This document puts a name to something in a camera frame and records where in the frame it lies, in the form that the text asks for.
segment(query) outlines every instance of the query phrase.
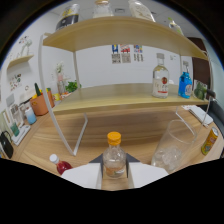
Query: small bottle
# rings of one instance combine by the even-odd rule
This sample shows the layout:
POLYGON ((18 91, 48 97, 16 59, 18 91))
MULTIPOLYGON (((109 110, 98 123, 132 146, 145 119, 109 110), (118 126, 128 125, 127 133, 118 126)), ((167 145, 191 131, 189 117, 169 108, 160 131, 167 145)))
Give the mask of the small bottle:
POLYGON ((93 18, 113 16, 109 0, 97 0, 93 9, 93 18))
POLYGON ((167 98, 169 86, 169 72, 164 66, 164 54, 157 53, 158 65, 153 70, 152 95, 167 98))
POLYGON ((170 20, 169 27, 170 27, 172 30, 174 30, 174 31, 176 31, 177 33, 179 33, 179 34, 181 34, 181 35, 184 36, 183 31, 181 30, 180 26, 178 26, 178 25, 174 22, 174 20, 173 20, 172 18, 168 17, 168 19, 170 20))
POLYGON ((128 3, 133 17, 156 22, 150 10, 140 1, 129 0, 128 3))
POLYGON ((59 158, 57 157, 57 155, 55 155, 55 154, 52 154, 50 156, 50 161, 52 163, 56 164, 57 171, 60 175, 62 175, 65 170, 72 169, 72 166, 68 162, 60 161, 59 158))
POLYGON ((109 148, 103 153, 103 164, 109 177, 118 178, 124 173, 126 164, 126 153, 120 147, 121 134, 110 132, 107 140, 109 148))
POLYGON ((192 80, 189 75, 188 62, 183 61, 183 65, 184 71, 180 76, 178 95, 183 98, 189 99, 192 92, 192 80))

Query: orange bottle cap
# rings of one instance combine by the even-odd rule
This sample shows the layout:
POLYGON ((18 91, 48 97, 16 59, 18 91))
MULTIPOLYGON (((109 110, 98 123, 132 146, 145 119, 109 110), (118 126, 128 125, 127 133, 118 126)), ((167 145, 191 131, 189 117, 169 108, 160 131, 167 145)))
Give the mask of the orange bottle cap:
POLYGON ((107 135, 107 140, 110 145, 119 145, 121 143, 121 134, 119 132, 110 132, 107 135))

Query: drinking glass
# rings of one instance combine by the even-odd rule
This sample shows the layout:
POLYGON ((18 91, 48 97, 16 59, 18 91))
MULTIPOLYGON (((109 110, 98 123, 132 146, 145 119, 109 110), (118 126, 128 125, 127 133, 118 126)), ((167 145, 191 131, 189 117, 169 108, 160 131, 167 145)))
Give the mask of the drinking glass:
POLYGON ((169 174, 187 159, 189 149, 197 138, 194 128, 183 120, 169 122, 153 154, 151 165, 164 168, 169 174))

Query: bottle cap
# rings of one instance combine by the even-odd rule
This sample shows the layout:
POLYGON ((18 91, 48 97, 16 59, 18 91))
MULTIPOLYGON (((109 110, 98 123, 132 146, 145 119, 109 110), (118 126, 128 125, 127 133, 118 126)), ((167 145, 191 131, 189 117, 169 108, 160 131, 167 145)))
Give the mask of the bottle cap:
POLYGON ((164 57, 164 54, 162 54, 162 53, 157 53, 157 58, 164 59, 165 57, 164 57))
POLYGON ((57 163, 59 162, 59 158, 57 157, 57 155, 52 154, 52 155, 50 156, 50 161, 51 161, 52 163, 54 163, 54 164, 57 164, 57 163))
POLYGON ((107 140, 110 145, 119 145, 121 143, 121 134, 119 132, 110 132, 107 135, 107 140))

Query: shelf board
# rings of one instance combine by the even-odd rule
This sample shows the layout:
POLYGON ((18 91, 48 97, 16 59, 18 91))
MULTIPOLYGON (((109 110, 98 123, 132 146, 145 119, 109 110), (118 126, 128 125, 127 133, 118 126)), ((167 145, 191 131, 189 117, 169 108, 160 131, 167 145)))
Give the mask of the shelf board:
POLYGON ((55 115, 148 107, 206 105, 208 101, 178 96, 178 86, 169 85, 166 99, 152 96, 152 83, 115 84, 77 89, 53 108, 55 115))
POLYGON ((29 61, 34 55, 28 55, 20 58, 16 58, 9 62, 8 69, 11 68, 14 65, 29 61))
POLYGON ((141 44, 208 60, 188 38, 159 23, 133 17, 101 17, 74 23, 43 40, 44 46, 75 52, 112 44, 141 44))

